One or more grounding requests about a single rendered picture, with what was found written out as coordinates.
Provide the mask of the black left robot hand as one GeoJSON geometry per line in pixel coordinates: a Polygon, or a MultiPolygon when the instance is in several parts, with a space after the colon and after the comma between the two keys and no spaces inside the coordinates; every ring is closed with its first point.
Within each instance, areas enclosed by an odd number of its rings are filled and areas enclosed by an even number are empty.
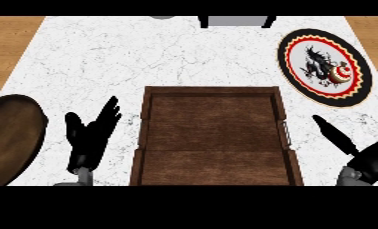
{"type": "Polygon", "coordinates": [[[118,98],[112,96],[94,121],[84,124],[74,112],[65,114],[66,140],[72,147],[66,170],[78,174],[81,168],[93,171],[103,157],[108,140],[121,119],[118,98]]]}

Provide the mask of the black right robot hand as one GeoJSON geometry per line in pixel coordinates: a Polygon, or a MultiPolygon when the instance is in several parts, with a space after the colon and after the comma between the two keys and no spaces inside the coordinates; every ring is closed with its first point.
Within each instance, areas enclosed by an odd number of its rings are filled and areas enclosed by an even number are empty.
{"type": "Polygon", "coordinates": [[[378,182],[378,142],[359,151],[351,139],[338,128],[319,115],[313,115],[311,118],[325,138],[345,155],[353,156],[347,166],[362,173],[360,180],[375,184],[378,182]]]}

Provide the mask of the brown wooden tray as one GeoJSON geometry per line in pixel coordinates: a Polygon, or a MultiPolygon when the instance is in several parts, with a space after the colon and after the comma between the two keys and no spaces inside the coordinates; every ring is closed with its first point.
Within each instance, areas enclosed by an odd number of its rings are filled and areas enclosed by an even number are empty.
{"type": "Polygon", "coordinates": [[[133,186],[303,184],[277,87],[145,88],[133,186]]]}

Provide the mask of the red white cupcake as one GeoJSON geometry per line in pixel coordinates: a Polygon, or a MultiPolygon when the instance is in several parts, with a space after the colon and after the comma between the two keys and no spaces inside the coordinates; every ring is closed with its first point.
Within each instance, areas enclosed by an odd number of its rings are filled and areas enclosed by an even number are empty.
{"type": "Polygon", "coordinates": [[[329,81],[334,84],[345,83],[351,80],[351,69],[345,62],[341,62],[338,66],[334,66],[329,70],[329,81]]]}

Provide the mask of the black red patterned plate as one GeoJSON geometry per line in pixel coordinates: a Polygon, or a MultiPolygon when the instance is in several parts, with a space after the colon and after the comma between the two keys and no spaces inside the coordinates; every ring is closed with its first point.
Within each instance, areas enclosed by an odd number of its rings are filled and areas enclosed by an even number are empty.
{"type": "Polygon", "coordinates": [[[370,68],[360,52],[335,34],[310,28],[292,31],[279,43],[277,64],[295,90],[319,104],[348,108],[366,100],[370,68]],[[341,62],[351,69],[351,80],[334,84],[329,70],[341,62]]]}

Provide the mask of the brown round wooden board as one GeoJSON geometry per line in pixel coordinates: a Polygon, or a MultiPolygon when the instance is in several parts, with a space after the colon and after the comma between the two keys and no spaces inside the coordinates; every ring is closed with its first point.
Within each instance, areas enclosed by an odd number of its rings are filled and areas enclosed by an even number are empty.
{"type": "Polygon", "coordinates": [[[41,149],[49,119],[25,95],[0,97],[0,186],[22,174],[41,149]]]}

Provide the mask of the grey appliance with black legs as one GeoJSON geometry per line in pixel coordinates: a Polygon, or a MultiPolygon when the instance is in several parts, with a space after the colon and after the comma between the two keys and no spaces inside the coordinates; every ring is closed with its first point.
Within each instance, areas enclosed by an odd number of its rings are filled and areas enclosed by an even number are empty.
{"type": "Polygon", "coordinates": [[[199,16],[202,28],[210,26],[260,26],[269,28],[276,21],[274,16],[199,16]]]}

